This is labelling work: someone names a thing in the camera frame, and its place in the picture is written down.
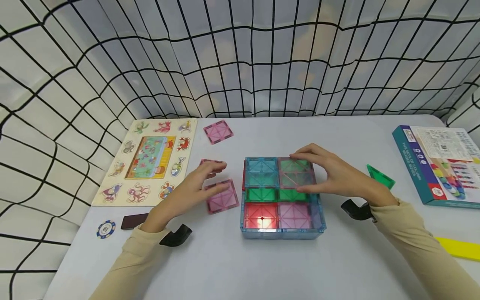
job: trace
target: blue poker chip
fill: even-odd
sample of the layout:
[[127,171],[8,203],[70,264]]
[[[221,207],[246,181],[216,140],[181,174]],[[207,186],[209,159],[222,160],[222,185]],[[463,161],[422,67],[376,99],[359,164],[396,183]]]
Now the blue poker chip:
[[96,231],[96,236],[101,239],[106,239],[113,234],[115,231],[115,222],[107,220],[98,226],[98,230]]

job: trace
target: green triangle magnetic tile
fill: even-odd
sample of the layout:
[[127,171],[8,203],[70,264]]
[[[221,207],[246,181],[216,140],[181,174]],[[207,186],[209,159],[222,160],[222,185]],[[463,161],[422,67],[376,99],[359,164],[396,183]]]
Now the green triangle magnetic tile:
[[374,167],[367,165],[367,169],[370,177],[386,186],[389,190],[391,190],[395,185],[395,180],[391,179],[390,177],[375,169]]
[[247,202],[277,202],[277,189],[247,189]]
[[278,192],[281,201],[307,201],[308,195],[296,190],[280,190]]

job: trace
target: yellow block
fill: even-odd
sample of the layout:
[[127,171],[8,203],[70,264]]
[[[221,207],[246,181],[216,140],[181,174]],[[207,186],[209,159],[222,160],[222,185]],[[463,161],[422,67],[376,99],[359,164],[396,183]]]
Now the yellow block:
[[459,240],[435,238],[451,256],[480,262],[480,245]]

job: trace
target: black plastic clip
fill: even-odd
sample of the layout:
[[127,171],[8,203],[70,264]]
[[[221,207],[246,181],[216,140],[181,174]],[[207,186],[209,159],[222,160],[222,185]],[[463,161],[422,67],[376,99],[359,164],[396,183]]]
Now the black plastic clip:
[[370,210],[370,205],[368,205],[368,203],[358,207],[352,201],[352,199],[348,199],[343,202],[341,208],[354,220],[363,221],[373,218],[372,211]]
[[169,232],[160,242],[160,245],[167,247],[177,247],[182,245],[192,233],[192,230],[185,224],[182,224],[178,230]]

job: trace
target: pink magnetic tile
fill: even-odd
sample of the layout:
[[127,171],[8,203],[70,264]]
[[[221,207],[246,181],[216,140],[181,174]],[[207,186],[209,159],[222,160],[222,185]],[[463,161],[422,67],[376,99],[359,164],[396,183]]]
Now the pink magnetic tile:
[[233,136],[233,132],[225,120],[204,127],[204,132],[212,145]]
[[245,203],[243,226],[254,229],[277,229],[276,203]]
[[230,183],[230,187],[228,188],[228,190],[221,192],[220,194],[217,194],[213,197],[210,197],[207,200],[208,213],[211,215],[240,205],[237,198],[237,193],[235,192],[235,187],[233,186],[232,179],[206,186],[205,190],[211,189],[216,185],[224,183]]
[[205,161],[213,161],[214,163],[219,163],[219,164],[224,163],[224,161],[221,161],[221,160],[212,160],[212,159],[202,158],[202,160],[200,160],[199,166],[203,164]]
[[307,229],[312,228],[308,204],[296,202],[279,202],[280,228]]

